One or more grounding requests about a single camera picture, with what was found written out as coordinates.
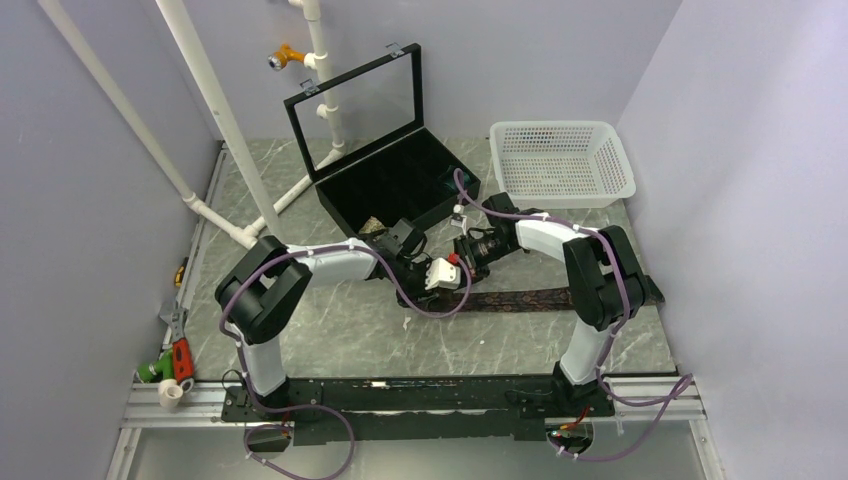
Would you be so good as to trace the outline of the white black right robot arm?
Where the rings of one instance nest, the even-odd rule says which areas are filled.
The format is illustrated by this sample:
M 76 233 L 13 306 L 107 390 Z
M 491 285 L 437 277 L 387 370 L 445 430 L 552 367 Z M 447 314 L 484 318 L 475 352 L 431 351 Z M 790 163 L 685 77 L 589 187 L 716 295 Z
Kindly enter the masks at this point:
M 649 282 L 626 233 L 618 226 L 594 230 L 549 215 L 521 212 L 505 193 L 477 203 L 460 201 L 484 212 L 489 231 L 479 238 L 464 234 L 455 253 L 474 279 L 489 265 L 519 250 L 542 253 L 564 264 L 573 309 L 579 317 L 565 353 L 553 373 L 551 401 L 557 411 L 574 415 L 590 395 L 601 391 L 601 369 L 621 324 L 646 303 Z

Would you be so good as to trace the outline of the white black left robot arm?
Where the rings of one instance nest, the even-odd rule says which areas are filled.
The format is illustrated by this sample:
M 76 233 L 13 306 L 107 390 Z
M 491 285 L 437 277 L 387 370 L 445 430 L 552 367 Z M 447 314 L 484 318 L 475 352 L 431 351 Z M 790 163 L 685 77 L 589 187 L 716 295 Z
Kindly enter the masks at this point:
M 289 405 L 280 335 L 308 287 L 388 279 L 399 287 L 402 306 L 424 308 L 432 301 L 437 284 L 428 277 L 433 261 L 423 251 L 426 241 L 405 219 L 334 244 L 296 246 L 272 235 L 260 238 L 215 290 L 222 308 L 219 328 L 235 341 L 251 388 L 248 407 L 272 420 Z

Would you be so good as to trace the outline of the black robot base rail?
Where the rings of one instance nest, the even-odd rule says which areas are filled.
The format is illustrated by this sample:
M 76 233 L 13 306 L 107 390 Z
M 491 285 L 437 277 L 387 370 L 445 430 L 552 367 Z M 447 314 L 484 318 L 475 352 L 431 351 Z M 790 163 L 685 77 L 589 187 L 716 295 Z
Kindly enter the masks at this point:
M 285 423 L 297 446 L 329 442 L 510 437 L 542 441 L 556 422 L 609 418 L 596 384 L 560 374 L 292 378 L 283 396 L 255 406 L 239 384 L 225 390 L 225 423 Z

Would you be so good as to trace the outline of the navy orange paisley tie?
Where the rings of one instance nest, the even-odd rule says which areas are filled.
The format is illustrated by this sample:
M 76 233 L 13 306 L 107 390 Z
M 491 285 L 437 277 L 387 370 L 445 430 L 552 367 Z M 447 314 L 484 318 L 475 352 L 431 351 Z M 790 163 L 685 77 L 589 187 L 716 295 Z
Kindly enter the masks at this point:
M 460 306 L 464 293 L 436 289 L 429 295 L 413 300 L 419 309 L 432 313 L 489 312 L 489 313 L 532 313 L 574 311 L 575 300 L 589 299 L 589 293 L 600 293 L 602 288 L 589 289 L 587 282 L 580 282 L 577 290 L 570 286 L 537 290 L 513 290 L 474 292 Z

